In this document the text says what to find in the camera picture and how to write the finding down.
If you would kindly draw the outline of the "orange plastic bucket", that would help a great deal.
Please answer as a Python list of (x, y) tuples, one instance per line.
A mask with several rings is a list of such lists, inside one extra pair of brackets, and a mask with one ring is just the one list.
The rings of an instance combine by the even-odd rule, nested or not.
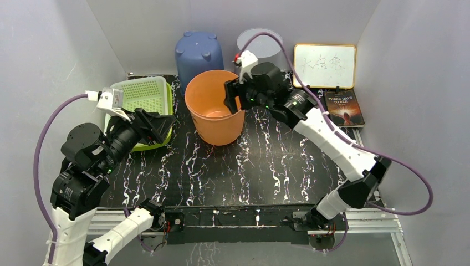
[(226, 70), (210, 70), (196, 75), (187, 85), (185, 103), (200, 138), (208, 144), (224, 146), (242, 133), (245, 111), (232, 114), (224, 104), (224, 84), (238, 75)]

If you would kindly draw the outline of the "blue plastic bucket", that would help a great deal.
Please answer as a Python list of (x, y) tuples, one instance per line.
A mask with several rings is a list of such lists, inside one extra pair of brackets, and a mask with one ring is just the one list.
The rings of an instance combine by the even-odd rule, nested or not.
[(216, 34), (203, 31), (184, 32), (175, 46), (175, 62), (180, 93), (185, 95), (189, 82), (209, 70), (223, 70), (223, 54)]

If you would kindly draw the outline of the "grey plastic bucket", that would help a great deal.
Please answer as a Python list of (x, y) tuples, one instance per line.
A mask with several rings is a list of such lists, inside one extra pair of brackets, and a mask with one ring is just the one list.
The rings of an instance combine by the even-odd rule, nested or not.
[[(240, 51), (246, 42), (256, 35), (257, 33), (267, 32), (274, 35), (281, 43), (283, 43), (282, 37), (267, 28), (251, 28), (242, 32), (237, 38), (237, 48)], [(257, 58), (259, 63), (270, 62), (281, 67), (281, 62), (283, 61), (283, 53), (279, 44), (267, 35), (260, 35), (256, 37), (246, 48), (248, 51), (253, 53)]]

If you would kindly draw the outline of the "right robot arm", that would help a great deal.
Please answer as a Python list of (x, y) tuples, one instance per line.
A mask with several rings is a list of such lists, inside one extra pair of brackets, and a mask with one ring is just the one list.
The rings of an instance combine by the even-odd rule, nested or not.
[(320, 148), (345, 175), (346, 180), (309, 212), (289, 218), (294, 228), (327, 229), (347, 209), (363, 208), (391, 166), (390, 159), (362, 150), (337, 126), (329, 127), (310, 91), (290, 90), (272, 63), (258, 64), (248, 74), (225, 82), (224, 90), (224, 105), (231, 113), (266, 108), (277, 121)]

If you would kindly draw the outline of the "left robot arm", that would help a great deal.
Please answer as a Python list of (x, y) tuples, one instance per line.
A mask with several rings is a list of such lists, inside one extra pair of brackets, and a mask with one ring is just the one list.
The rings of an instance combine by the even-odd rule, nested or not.
[(92, 123), (73, 128), (62, 145), (64, 160), (52, 186), (53, 230), (45, 265), (108, 265), (142, 232), (165, 225), (165, 209), (150, 199), (101, 237), (87, 241), (107, 181), (117, 165), (140, 142), (163, 142), (175, 118), (137, 108), (129, 119), (114, 117), (107, 132)]

